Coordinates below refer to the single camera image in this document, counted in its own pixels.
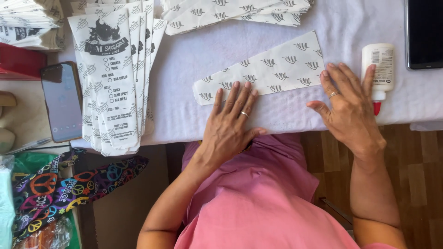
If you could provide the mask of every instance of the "fingers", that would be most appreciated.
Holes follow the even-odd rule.
[[[240,86],[240,82],[234,82],[234,85],[231,88],[231,92],[229,93],[228,98],[226,99],[225,107],[223,108],[223,113],[228,114],[231,112],[232,107],[234,106],[235,99],[237,98],[238,88]]]
[[[248,81],[245,83],[245,86],[241,90],[240,95],[238,96],[238,99],[237,101],[235,101],[235,105],[232,108],[231,115],[234,118],[237,118],[238,114],[240,114],[240,111],[243,109],[243,106],[245,105],[250,92],[251,92],[251,82]]]
[[[248,115],[251,115],[252,113],[252,108],[255,104],[255,100],[257,100],[257,96],[258,96],[258,91],[257,89],[252,90],[251,94],[248,97],[248,100],[245,104],[245,106],[243,107],[243,112],[245,112]],[[246,123],[246,121],[248,121],[248,116],[244,115],[244,114],[240,114],[240,116],[238,117],[238,120],[240,122],[241,125],[244,125]]]
[[[343,72],[343,74],[348,77],[354,90],[358,93],[361,93],[360,79],[352,72],[352,70],[348,66],[346,66],[346,64],[340,62],[338,67]]]
[[[252,128],[245,133],[243,144],[248,144],[254,137],[268,133],[264,128]]]
[[[329,77],[328,71],[324,70],[320,76],[320,80],[322,82],[323,90],[325,91],[327,96],[330,96],[332,93],[339,93],[337,88],[332,84],[331,78]],[[343,96],[335,95],[331,97],[331,102],[336,101],[337,99],[341,99]]]
[[[331,111],[325,103],[316,100],[308,102],[306,106],[318,112],[318,114],[322,116],[323,121],[330,120]]]
[[[327,70],[331,78],[337,83],[340,92],[343,96],[354,95],[354,88],[349,81],[348,77],[342,71],[336,67],[333,63],[328,63]]]
[[[215,102],[214,106],[212,108],[211,116],[217,115],[220,113],[220,108],[222,105],[222,98],[223,98],[223,89],[219,88],[217,90],[217,94],[215,95]]]
[[[369,99],[372,98],[372,86],[376,67],[375,64],[370,65],[366,70],[366,76],[363,79],[363,94]]]

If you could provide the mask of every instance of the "red box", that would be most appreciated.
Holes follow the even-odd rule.
[[[46,54],[0,43],[0,80],[41,80]]]

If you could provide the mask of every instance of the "silver ring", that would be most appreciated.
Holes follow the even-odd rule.
[[[241,114],[246,115],[247,118],[249,118],[249,115],[245,113],[244,111],[241,111]]]
[[[340,93],[333,92],[333,93],[331,93],[331,95],[329,95],[329,99],[331,99],[332,96],[339,95],[339,94]]]

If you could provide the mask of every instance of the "smartphone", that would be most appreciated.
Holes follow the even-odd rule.
[[[408,69],[443,67],[443,1],[406,0]]]
[[[82,91],[74,62],[40,70],[52,140],[66,142],[82,137]]]

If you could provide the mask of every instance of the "woman's left hand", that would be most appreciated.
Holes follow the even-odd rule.
[[[203,142],[192,157],[192,162],[203,165],[211,174],[240,153],[254,137],[266,134],[264,128],[245,130],[247,115],[251,115],[258,91],[251,91],[251,83],[246,82],[237,98],[239,88],[240,83],[234,82],[224,108],[221,107],[223,89],[218,90]]]

